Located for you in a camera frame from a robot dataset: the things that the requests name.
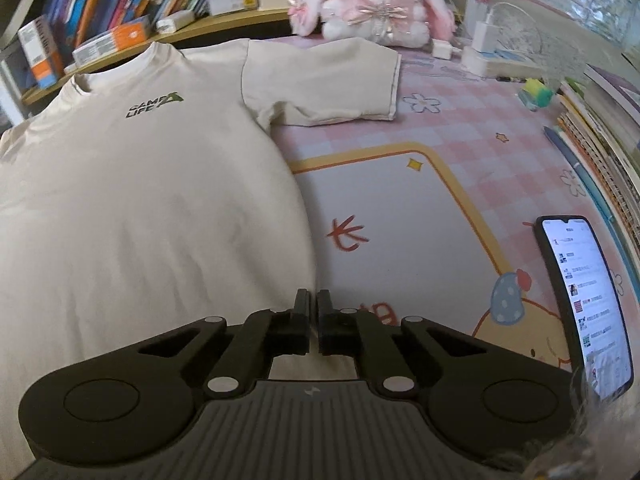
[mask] pink checkered tablecloth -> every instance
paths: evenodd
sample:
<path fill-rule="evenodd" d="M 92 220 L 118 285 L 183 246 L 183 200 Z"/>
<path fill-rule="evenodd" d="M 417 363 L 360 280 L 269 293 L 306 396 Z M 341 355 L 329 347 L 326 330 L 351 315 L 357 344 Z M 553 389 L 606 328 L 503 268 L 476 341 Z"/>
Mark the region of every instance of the pink checkered tablecloth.
<path fill-rule="evenodd" d="M 278 41 L 302 47 L 318 42 Z M 513 270 L 530 276 L 529 303 L 554 315 L 556 300 L 531 224 L 542 215 L 584 215 L 615 275 L 628 328 L 638 330 L 638 304 L 610 233 L 564 156 L 543 133 L 543 126 L 556 124 L 559 108 L 530 112 L 517 98 L 521 85 L 473 76 L 455 62 L 420 51 L 401 53 L 395 120 L 277 128 L 273 139 L 286 160 L 403 142 L 428 146 L 463 187 Z"/>

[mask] plush rabbit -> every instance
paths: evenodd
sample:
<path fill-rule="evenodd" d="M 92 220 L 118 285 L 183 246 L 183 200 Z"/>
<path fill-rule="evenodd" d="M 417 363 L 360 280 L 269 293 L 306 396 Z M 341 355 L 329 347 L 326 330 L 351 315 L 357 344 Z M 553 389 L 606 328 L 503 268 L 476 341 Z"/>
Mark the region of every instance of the plush rabbit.
<path fill-rule="evenodd" d="M 292 30 L 308 36 L 321 17 L 328 40 L 366 38 L 385 45 L 421 47 L 433 36 L 449 41 L 453 13 L 444 0 L 290 0 Z"/>

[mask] t-shirt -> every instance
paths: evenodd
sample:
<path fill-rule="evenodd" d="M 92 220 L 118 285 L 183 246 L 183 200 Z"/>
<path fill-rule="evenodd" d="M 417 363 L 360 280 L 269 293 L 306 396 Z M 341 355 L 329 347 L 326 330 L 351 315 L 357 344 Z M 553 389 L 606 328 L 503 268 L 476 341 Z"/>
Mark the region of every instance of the t-shirt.
<path fill-rule="evenodd" d="M 359 39 L 153 43 L 75 76 L 2 137 L 1 479 L 32 460 L 17 407 L 39 377 L 315 290 L 305 207 L 270 124 L 391 120 L 399 58 Z"/>

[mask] shirt sleeve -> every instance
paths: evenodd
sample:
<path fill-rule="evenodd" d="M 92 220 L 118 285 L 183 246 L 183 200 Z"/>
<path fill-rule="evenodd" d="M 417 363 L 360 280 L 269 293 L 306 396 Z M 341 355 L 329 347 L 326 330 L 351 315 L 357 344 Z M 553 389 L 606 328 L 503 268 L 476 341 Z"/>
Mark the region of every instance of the shirt sleeve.
<path fill-rule="evenodd" d="M 329 124 L 396 114 L 400 55 L 361 38 L 308 49 L 249 41 L 242 98 L 258 124 Z"/>

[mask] red handwriting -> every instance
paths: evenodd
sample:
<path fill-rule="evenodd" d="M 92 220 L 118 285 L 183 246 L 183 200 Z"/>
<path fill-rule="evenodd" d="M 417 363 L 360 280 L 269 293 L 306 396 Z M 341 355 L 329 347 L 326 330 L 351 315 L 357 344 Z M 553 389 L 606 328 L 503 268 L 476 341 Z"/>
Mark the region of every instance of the red handwriting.
<path fill-rule="evenodd" d="M 341 251 L 345 251 L 347 253 L 350 253 L 351 251 L 355 251 L 360 246 L 360 243 L 366 243 L 369 241 L 369 239 L 365 238 L 364 236 L 358 236 L 353 234 L 354 231 L 359 231 L 364 226 L 354 225 L 352 227 L 347 227 L 353 221 L 354 218 L 355 218 L 355 215 L 351 215 L 340 225 L 338 225 L 337 219 L 334 218 L 334 221 L 332 222 L 332 226 L 334 230 L 327 235 L 327 238 L 334 239 L 335 246 L 338 249 L 340 249 Z M 343 235 L 346 236 L 347 238 L 351 238 L 351 240 L 355 240 L 356 243 L 350 246 L 344 246 L 342 244 L 342 241 L 340 240 L 340 237 Z"/>
<path fill-rule="evenodd" d="M 396 313 L 388 303 L 374 303 L 371 306 L 364 306 L 364 304 L 361 304 L 360 308 L 373 312 L 376 316 L 378 316 L 378 319 L 382 322 L 382 324 L 385 324 L 385 325 L 398 324 L 398 318 L 396 317 Z"/>

